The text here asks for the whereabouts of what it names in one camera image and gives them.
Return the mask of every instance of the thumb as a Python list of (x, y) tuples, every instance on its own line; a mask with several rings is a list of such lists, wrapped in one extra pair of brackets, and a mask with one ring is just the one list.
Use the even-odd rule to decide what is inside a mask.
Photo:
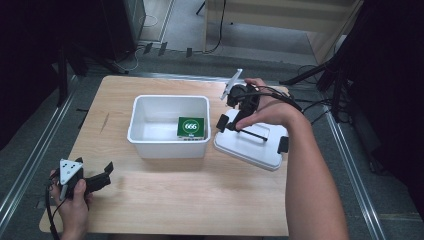
[(84, 179), (80, 179), (77, 182), (77, 185), (74, 188), (74, 199), (84, 200), (85, 189), (87, 188), (86, 182)]
[(251, 125), (253, 125), (257, 122), (258, 122), (258, 117), (257, 117), (257, 114), (255, 112), (252, 115), (250, 115), (249, 117), (245, 117), (245, 118), (241, 119), (240, 121), (238, 121), (237, 124), (236, 124), (236, 129), (240, 130), (240, 129), (243, 129), (245, 127), (251, 126)]

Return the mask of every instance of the white plastic box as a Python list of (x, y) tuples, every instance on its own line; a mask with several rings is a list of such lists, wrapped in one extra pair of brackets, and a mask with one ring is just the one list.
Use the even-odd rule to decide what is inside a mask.
[[(179, 117), (205, 119), (205, 139), (178, 139)], [(203, 158), (210, 140), (209, 100), (204, 96), (141, 95), (133, 105), (128, 141), (142, 158)]]

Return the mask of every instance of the person's left hand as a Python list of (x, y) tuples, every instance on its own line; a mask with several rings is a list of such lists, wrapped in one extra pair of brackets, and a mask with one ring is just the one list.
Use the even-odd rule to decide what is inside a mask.
[[(73, 199), (65, 199), (59, 207), (59, 214), (63, 222), (63, 239), (83, 239), (88, 229), (88, 205), (93, 200), (93, 194), (84, 196), (87, 188), (84, 179), (80, 179), (74, 188)], [(60, 188), (56, 184), (52, 185), (50, 191), (56, 205), (59, 206), (62, 201), (59, 200)]]

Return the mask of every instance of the human arm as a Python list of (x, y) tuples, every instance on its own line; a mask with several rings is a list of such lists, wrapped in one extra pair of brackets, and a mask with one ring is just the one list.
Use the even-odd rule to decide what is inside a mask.
[(51, 196), (59, 207), (59, 214), (63, 222), (62, 240), (84, 239), (88, 229), (88, 204), (91, 203), (93, 195), (84, 196), (86, 182), (80, 179), (74, 188), (73, 199), (59, 200), (60, 189), (56, 184), (52, 185)]
[[(261, 79), (245, 81), (265, 86)], [(259, 122), (282, 125), (289, 134), (286, 214), (290, 239), (348, 239), (341, 200), (309, 121), (289, 104), (262, 96), (258, 110), (236, 128)]]

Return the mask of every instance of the green box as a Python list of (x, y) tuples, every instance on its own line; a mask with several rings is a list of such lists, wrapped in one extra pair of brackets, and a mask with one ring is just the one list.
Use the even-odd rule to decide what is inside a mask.
[(177, 136), (184, 141), (198, 141), (205, 139), (205, 119), (193, 117), (179, 117)]

